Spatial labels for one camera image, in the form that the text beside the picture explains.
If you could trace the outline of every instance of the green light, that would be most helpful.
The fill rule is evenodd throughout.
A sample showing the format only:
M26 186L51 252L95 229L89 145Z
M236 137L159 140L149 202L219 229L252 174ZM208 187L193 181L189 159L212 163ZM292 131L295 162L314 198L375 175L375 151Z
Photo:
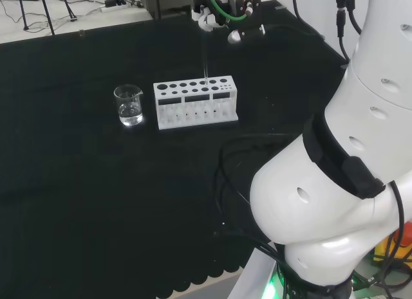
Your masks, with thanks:
M270 279L269 283L266 285L265 291L263 292L262 299L280 299L279 296L276 294L276 278L277 278L277 271L275 270L272 278Z
M276 295L275 284L273 282L270 282L268 285L266 285L265 291L263 292L262 299L275 299L275 295Z

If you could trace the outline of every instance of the white wall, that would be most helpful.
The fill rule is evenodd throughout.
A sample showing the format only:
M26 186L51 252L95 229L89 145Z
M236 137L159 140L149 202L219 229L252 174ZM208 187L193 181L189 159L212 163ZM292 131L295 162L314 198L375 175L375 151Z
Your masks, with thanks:
M294 14L292 0L278 0ZM341 53L336 27L336 0L296 0L300 16L320 34L324 35L326 42L338 53ZM355 18L362 28L368 9L368 0L356 0ZM346 12L346 26L344 29L344 47L348 56L351 57L356 43L359 39L358 33L353 29Z

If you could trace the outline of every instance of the power strip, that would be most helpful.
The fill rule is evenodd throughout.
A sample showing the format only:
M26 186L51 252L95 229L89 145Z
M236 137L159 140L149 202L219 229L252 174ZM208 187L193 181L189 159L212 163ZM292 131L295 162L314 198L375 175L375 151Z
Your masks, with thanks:
M160 130L238 120L231 76L153 84Z
M106 8L105 6L102 7L102 13L114 12L117 10L124 10L125 8L129 8L129 5L116 5Z

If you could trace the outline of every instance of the yellow object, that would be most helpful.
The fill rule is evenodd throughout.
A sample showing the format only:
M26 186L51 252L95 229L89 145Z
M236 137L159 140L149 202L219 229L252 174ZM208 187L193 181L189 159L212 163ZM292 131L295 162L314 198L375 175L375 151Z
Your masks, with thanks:
M382 255L385 256L385 251L386 251L386 244L388 243L389 237L385 238L383 241L380 242L380 244L378 244L375 247L375 254L376 255ZM395 247L395 241L392 240L391 242L391 246L389 247L389 254L392 252L393 248ZM399 247L397 254L395 255L395 258L402 258L404 257L410 250L411 250L412 246L408 246L406 248L403 248L402 246ZM380 262L383 259L381 258L373 258L374 261ZM406 262L406 264L412 268L412 263L410 262Z

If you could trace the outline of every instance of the white floor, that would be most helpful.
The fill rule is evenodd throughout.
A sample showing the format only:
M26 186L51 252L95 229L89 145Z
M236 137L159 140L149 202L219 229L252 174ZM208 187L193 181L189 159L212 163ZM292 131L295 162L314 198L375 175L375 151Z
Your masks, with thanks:
M15 21L21 17L21 9L18 1L6 0L3 1L3 4L5 5L7 14L13 17ZM11 18L5 15L3 6L0 4L0 44L36 37L44 37L52 34L50 29L47 28L48 23L45 16L29 14L45 14L42 1L23 1L23 4L24 12L27 14L27 25L34 22L39 22L31 26L29 31L36 32L42 28L46 29L37 33L25 32L23 30L23 19L21 19L18 23L14 23ZM89 30L118 24L135 23L152 19L149 12L147 12L145 8L137 8L135 6L128 5L128 8L122 10L102 13L98 8L101 8L104 5L100 3L79 2L70 4L70 8L73 13L79 18L77 21L71 22L64 2L58 0L46 0L46 4L50 18L53 20L52 24L55 29L55 34Z

